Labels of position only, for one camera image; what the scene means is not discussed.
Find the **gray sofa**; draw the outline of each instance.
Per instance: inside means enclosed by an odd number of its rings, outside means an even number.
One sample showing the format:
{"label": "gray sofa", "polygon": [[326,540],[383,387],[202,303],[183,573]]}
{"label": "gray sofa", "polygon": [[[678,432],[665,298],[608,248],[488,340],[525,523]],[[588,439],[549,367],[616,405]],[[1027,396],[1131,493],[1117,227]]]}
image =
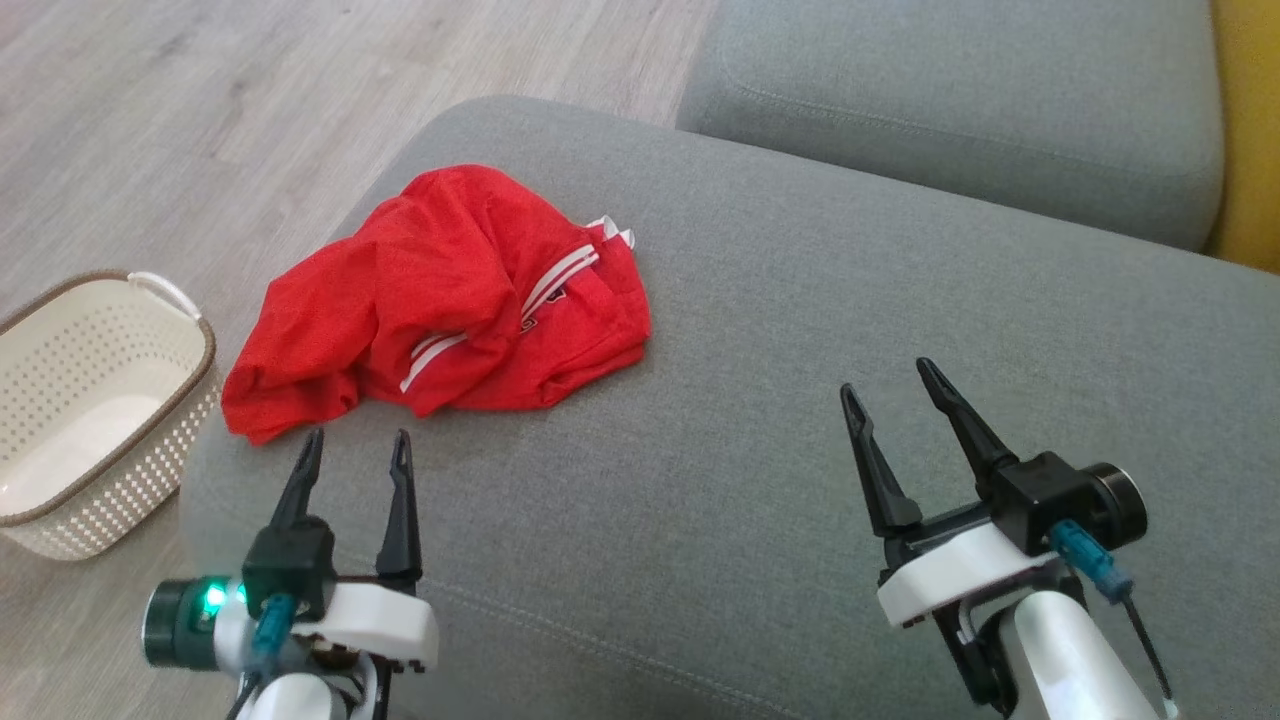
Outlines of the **gray sofa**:
{"label": "gray sofa", "polygon": [[[890,628],[837,388],[869,405],[925,512],[972,477],[913,368],[934,357],[1018,452],[1107,460],[1146,493],[1120,552],[1184,708],[1280,706],[1280,278],[758,147],[534,100],[433,120],[334,233],[416,174],[502,168],[637,236],[654,337],[636,368],[531,414],[329,425],[312,509],[343,571],[381,539],[413,438],[439,670],[408,717],[995,717],[929,625]],[[182,491],[201,570],[233,571],[302,441],[218,418]],[[1156,698],[1123,612],[1100,626]]]}
{"label": "gray sofa", "polygon": [[724,0],[677,127],[1199,250],[1208,0]]}

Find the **perforated basket wall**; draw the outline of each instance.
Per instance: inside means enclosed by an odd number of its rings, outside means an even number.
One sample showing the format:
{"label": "perforated basket wall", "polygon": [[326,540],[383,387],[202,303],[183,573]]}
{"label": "perforated basket wall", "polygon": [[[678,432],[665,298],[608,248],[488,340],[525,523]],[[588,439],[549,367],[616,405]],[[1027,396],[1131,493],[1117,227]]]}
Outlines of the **perforated basket wall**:
{"label": "perforated basket wall", "polygon": [[[177,489],[196,432],[218,402],[221,383],[209,323],[155,297],[122,293],[128,278],[124,273],[74,278],[3,327],[5,334],[22,337],[10,343],[20,351],[0,359],[0,468],[68,423],[84,398],[109,393],[131,364],[147,363],[184,378],[147,421],[52,500],[0,518],[5,536],[58,560],[102,552],[164,502]],[[111,287],[99,290],[92,283]],[[79,293],[76,302],[37,314],[72,291]],[[40,319],[36,327],[24,324],[31,316]]]}

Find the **laundry basket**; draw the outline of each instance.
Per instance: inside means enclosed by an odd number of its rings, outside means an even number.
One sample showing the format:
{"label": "laundry basket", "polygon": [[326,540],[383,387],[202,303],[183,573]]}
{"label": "laundry basket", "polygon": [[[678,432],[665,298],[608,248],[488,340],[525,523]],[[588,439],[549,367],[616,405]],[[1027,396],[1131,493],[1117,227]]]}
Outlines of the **laundry basket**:
{"label": "laundry basket", "polygon": [[214,350],[151,273],[72,278],[0,324],[0,533],[81,560],[142,521],[218,401]]}

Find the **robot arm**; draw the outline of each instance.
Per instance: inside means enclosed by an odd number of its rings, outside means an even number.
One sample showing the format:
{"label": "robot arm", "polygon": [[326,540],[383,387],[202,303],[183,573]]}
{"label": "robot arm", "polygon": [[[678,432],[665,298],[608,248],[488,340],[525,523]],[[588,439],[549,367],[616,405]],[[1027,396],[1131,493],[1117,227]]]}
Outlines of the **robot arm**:
{"label": "robot arm", "polygon": [[[884,539],[877,596],[888,621],[910,628],[932,618],[973,702],[1006,717],[1157,719],[1089,618],[1076,575],[1085,571],[1138,623],[1133,582],[1107,553],[1147,530],[1137,486],[1107,464],[1078,470],[1052,452],[1020,460],[932,360],[919,359],[916,369],[969,460],[978,501],[924,519],[876,443],[858,395],[841,388],[872,532]],[[980,626],[978,607],[996,609]],[[1167,682],[1144,646],[1172,716]]]}
{"label": "robot arm", "polygon": [[147,602],[147,661],[239,678],[228,719],[381,720],[393,674],[435,667],[439,628],[416,597],[422,560],[408,434],[396,438],[394,493],[371,577],[339,577],[333,532],[307,514],[323,446],[316,429],[239,578],[165,580]]}

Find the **sofa seam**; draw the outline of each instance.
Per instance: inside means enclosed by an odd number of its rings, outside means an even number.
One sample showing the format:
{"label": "sofa seam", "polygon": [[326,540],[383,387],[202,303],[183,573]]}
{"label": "sofa seam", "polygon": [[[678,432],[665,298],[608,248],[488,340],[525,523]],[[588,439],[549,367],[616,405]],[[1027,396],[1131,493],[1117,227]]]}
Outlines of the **sofa seam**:
{"label": "sofa seam", "polygon": [[1212,160],[1210,160],[1208,163],[1201,165],[1199,168],[1196,168],[1196,169],[1192,169],[1192,170],[1187,170],[1184,173],[1157,173],[1157,172],[1148,170],[1148,169],[1124,168],[1124,167],[1120,167],[1120,165],[1111,165],[1111,164],[1107,164],[1107,163],[1101,163],[1098,160],[1091,160],[1088,158],[1080,158],[1079,155],[1073,155],[1070,152],[1062,152],[1062,151],[1057,151],[1057,150],[1050,150],[1047,147],[1038,147],[1038,146],[1034,146],[1034,145],[1025,145],[1025,143],[1016,142],[1016,141],[1007,140],[1007,138],[993,137],[993,136],[973,135],[973,133],[966,133],[966,132],[960,132],[960,131],[952,131],[952,129],[943,129],[943,128],[934,128],[934,127],[929,127],[929,126],[927,126],[924,123],[920,123],[920,122],[916,122],[916,120],[908,120],[905,118],[893,118],[893,117],[890,117],[890,115],[877,115],[874,113],[867,113],[867,111],[861,111],[861,110],[854,110],[851,108],[844,108],[841,105],[832,105],[832,104],[818,102],[818,101],[813,101],[813,100],[800,100],[800,99],[796,99],[796,97],[787,97],[787,96],[785,96],[782,94],[771,92],[768,90],[753,87],[753,86],[748,85],[746,82],[739,79],[737,76],[735,76],[730,70],[730,68],[728,68],[728,60],[724,58],[724,46],[723,45],[721,45],[719,47],[716,47],[713,50],[713,55],[714,55],[714,59],[716,59],[717,64],[719,65],[721,73],[730,82],[730,85],[733,86],[733,88],[739,92],[739,95],[755,96],[759,100],[764,100],[764,101],[772,102],[772,104],[774,104],[777,106],[781,106],[785,110],[796,111],[797,114],[805,114],[805,113],[812,114],[812,115],[826,114],[826,115],[835,117],[836,119],[840,119],[840,120],[844,120],[844,122],[851,122],[851,123],[864,124],[864,126],[878,126],[878,127],[882,127],[884,129],[900,132],[900,133],[904,133],[904,135],[934,136],[934,137],[940,137],[940,138],[954,138],[954,140],[964,140],[964,141],[970,141],[970,142],[987,143],[989,146],[1005,147],[1005,149],[1011,150],[1014,152],[1028,155],[1028,156],[1037,156],[1037,155],[1039,155],[1039,156],[1051,158],[1051,159],[1056,159],[1056,160],[1068,160],[1068,161],[1076,163],[1079,165],[1082,165],[1084,169],[1105,170],[1106,173],[1114,173],[1114,174],[1119,174],[1119,176],[1132,176],[1132,177],[1151,178],[1151,179],[1153,179],[1156,182],[1160,182],[1162,184],[1169,184],[1169,186],[1172,186],[1176,181],[1180,181],[1183,178],[1192,178],[1192,179],[1197,179],[1197,181],[1207,178],[1210,174],[1212,174],[1212,169],[1216,165],[1216,163],[1213,163]]}
{"label": "sofa seam", "polygon": [[[791,717],[794,720],[805,720],[803,715],[799,715],[797,712],[777,702],[740,691],[737,688],[713,680],[710,678],[698,675],[696,673],[682,670],[668,662],[663,662],[660,660],[657,660],[648,655],[643,655],[634,650],[628,650],[616,643],[603,641],[600,638],[593,637],[581,630],[576,630],[562,623],[549,620],[527,610],[521,610],[518,607],[507,605],[504,602],[499,602],[494,598],[485,597],[483,594],[474,593],[465,588],[452,585],[449,583],[444,583],[440,580],[431,580],[424,578],[422,583],[440,592],[444,592],[445,594],[453,596],[457,602],[477,612],[484,612],[498,620],[509,623],[512,625],[524,628],[530,632],[547,635],[548,638],[562,642],[564,644],[568,644],[570,647],[575,647],[590,655],[622,662],[630,667],[635,667],[636,670],[646,673],[662,682],[691,689],[712,700],[744,707],[745,710],[759,717],[772,717],[781,715],[785,717]],[[481,602],[488,603],[497,610],[483,607],[479,605]],[[521,618],[527,619],[530,621],[540,623],[545,625],[545,628],[535,626],[529,621],[521,620]]]}

